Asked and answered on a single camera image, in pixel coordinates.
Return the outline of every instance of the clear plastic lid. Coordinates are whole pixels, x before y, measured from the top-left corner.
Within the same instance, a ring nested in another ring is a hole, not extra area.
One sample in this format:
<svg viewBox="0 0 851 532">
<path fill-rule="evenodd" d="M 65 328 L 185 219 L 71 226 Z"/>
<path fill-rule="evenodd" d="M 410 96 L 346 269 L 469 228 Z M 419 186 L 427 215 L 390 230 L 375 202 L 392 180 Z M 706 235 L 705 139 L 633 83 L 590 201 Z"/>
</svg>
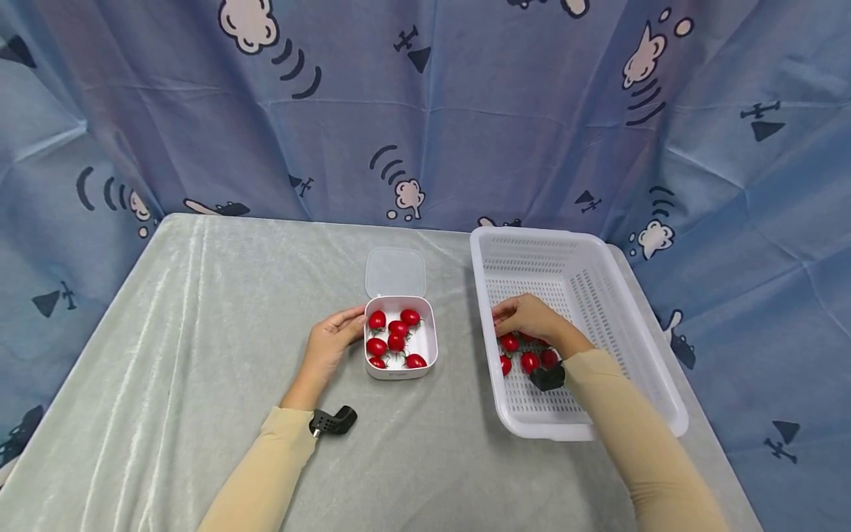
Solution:
<svg viewBox="0 0 851 532">
<path fill-rule="evenodd" d="M 376 248 L 367 259 L 369 297 L 426 295 L 426 262 L 412 249 Z"/>
</svg>

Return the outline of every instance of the table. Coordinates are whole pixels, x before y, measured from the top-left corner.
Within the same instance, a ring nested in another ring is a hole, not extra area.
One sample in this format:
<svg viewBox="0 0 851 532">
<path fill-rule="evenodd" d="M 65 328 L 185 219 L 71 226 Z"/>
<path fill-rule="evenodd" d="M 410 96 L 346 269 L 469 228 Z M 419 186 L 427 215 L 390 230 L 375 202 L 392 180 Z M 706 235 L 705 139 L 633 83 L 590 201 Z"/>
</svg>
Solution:
<svg viewBox="0 0 851 532">
<path fill-rule="evenodd" d="M 600 443 L 525 440 L 497 418 L 468 235 L 212 215 L 162 223 L 0 491 L 8 529 L 194 529 L 311 325 L 367 299 L 381 246 L 424 257 L 440 360 L 423 379 L 378 381 L 353 350 L 323 409 L 349 404 L 357 424 L 322 438 L 284 528 L 634 530 Z M 626 271 L 688 409 L 683 445 L 731 529 L 761 530 Z"/>
</svg>

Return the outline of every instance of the blue fabric backdrop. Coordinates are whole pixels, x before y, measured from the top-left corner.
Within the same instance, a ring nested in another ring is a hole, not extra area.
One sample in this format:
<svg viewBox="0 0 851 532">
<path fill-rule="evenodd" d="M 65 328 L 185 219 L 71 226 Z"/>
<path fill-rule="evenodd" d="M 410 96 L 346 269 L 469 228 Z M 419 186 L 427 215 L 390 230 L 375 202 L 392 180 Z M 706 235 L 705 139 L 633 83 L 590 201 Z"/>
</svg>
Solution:
<svg viewBox="0 0 851 532">
<path fill-rule="evenodd" d="M 851 7 L 708 4 L 0 0 L 3 471 L 164 214 L 512 224 L 618 244 L 765 529 L 847 529 Z"/>
</svg>

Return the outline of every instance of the beige sleeve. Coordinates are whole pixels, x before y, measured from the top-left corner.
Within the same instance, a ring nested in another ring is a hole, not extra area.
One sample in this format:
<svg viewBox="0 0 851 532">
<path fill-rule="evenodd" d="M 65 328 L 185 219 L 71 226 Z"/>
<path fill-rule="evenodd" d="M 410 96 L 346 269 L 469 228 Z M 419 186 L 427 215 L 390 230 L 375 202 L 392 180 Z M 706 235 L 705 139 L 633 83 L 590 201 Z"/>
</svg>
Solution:
<svg viewBox="0 0 851 532">
<path fill-rule="evenodd" d="M 272 409 L 260 435 L 207 510 L 201 532 L 277 532 L 316 439 L 312 412 Z"/>
<path fill-rule="evenodd" d="M 563 362 L 565 384 L 623 478 L 642 532 L 727 530 L 721 509 L 673 433 L 601 350 Z"/>
</svg>

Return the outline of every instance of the white plastic basket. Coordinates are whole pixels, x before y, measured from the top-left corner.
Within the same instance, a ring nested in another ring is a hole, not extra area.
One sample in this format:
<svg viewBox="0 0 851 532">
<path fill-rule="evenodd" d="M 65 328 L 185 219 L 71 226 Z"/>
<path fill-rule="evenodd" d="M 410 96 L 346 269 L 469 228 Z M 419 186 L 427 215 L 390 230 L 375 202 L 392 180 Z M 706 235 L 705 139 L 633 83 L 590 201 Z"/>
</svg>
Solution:
<svg viewBox="0 0 851 532">
<path fill-rule="evenodd" d="M 494 402 L 509 431 L 521 438 L 594 439 L 588 414 L 566 388 L 541 392 L 519 369 L 502 375 L 490 309 L 528 292 L 608 351 L 675 436 L 686 432 L 683 401 L 606 243 L 574 232 L 479 227 L 470 246 Z"/>
</svg>

